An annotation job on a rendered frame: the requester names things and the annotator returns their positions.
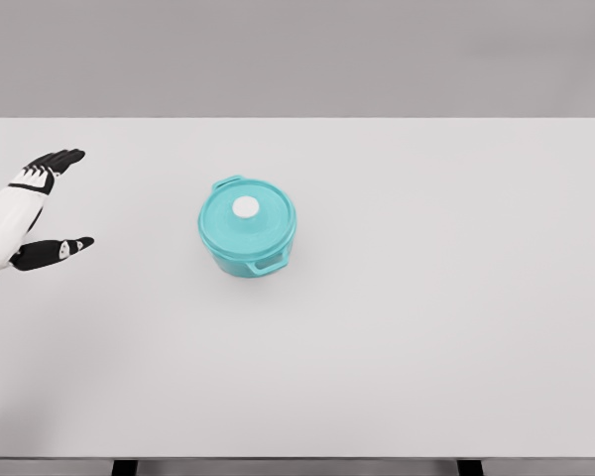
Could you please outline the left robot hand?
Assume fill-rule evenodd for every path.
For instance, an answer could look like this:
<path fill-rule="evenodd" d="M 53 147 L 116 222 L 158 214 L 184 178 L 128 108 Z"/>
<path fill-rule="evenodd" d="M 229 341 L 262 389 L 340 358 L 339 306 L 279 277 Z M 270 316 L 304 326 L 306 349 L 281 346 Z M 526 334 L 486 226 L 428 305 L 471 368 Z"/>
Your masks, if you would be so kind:
<path fill-rule="evenodd" d="M 84 157 L 85 152 L 80 149 L 42 155 L 23 166 L 0 189 L 0 271 L 9 266 L 19 271 L 50 266 L 94 244 L 88 236 L 25 242 L 58 179 Z"/>

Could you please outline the teal pot lid white knob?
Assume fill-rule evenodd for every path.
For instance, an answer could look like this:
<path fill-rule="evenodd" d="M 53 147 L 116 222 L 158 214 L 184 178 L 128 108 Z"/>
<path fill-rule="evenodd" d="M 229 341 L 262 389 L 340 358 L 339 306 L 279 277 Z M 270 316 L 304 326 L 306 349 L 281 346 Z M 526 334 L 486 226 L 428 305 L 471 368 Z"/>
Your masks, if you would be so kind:
<path fill-rule="evenodd" d="M 294 237 L 297 213 L 289 196 L 277 186 L 234 176 L 212 186 L 197 225 L 203 243 L 219 254 L 261 255 Z"/>

